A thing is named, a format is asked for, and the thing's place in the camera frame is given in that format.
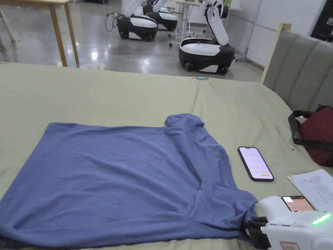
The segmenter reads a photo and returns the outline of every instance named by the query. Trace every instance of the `blue object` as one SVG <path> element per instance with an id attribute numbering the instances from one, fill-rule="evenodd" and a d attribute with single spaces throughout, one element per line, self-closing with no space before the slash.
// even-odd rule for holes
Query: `blue object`
<path id="1" fill-rule="evenodd" d="M 1 244 L 242 238 L 257 200 L 203 125 L 191 114 L 165 127 L 50 123 L 0 202 Z"/>

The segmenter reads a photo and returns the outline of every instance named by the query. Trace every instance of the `polished concrete floor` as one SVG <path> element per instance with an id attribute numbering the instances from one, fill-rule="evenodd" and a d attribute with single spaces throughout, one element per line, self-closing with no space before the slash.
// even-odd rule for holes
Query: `polished concrete floor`
<path id="1" fill-rule="evenodd" d="M 169 47 L 166 31 L 159 31 L 155 41 L 122 40 L 118 29 L 105 29 L 105 17 L 121 12 L 129 0 L 111 0 L 107 5 L 71 3 L 70 10 L 80 65 L 75 64 L 65 10 L 57 9 L 59 26 L 69 67 L 95 68 L 123 72 L 175 76 L 211 76 L 239 81 L 260 81 L 262 70 L 246 62 L 233 62 L 225 76 L 186 72 L 179 64 L 178 46 Z M 10 21 L 17 43 L 11 43 L 2 20 L 0 34 L 7 47 L 0 61 L 61 66 L 50 12 L 35 8 L 2 7 Z M 107 21 L 111 27 L 111 18 Z"/>

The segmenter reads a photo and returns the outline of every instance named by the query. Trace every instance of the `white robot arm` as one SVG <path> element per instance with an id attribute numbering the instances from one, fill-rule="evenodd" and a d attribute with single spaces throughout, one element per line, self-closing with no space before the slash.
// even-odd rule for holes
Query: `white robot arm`
<path id="1" fill-rule="evenodd" d="M 153 12 L 159 12 L 168 0 L 157 0 L 154 4 Z"/>
<path id="2" fill-rule="evenodd" d="M 223 6 L 223 0 L 203 0 L 200 6 L 202 15 L 206 17 L 217 42 L 221 46 L 229 43 L 229 37 L 221 20 L 225 8 L 228 7 Z"/>
<path id="3" fill-rule="evenodd" d="M 124 16 L 131 17 L 138 7 L 141 6 L 142 0 L 132 0 L 124 10 Z"/>
<path id="4" fill-rule="evenodd" d="M 267 197 L 261 200 L 259 205 L 267 218 L 266 224 L 260 227 L 260 231 L 269 241 L 269 246 L 265 249 L 267 247 L 271 250 L 333 249 L 332 213 L 291 212 L 277 196 Z"/>

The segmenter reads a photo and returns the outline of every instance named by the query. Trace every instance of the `phone screen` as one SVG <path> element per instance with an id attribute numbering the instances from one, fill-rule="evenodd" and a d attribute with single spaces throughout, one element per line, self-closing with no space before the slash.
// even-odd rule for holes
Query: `phone screen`
<path id="1" fill-rule="evenodd" d="M 314 209 L 304 197 L 282 197 L 290 211 L 313 211 Z"/>
<path id="2" fill-rule="evenodd" d="M 240 147 L 239 150 L 254 179 L 272 180 L 274 178 L 258 149 Z"/>

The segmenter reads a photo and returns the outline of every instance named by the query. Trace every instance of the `gray headboard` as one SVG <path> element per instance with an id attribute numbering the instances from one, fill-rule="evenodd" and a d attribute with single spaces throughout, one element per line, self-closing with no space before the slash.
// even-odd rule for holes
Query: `gray headboard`
<path id="1" fill-rule="evenodd" d="M 333 44 L 282 31 L 263 84 L 293 111 L 333 106 Z"/>

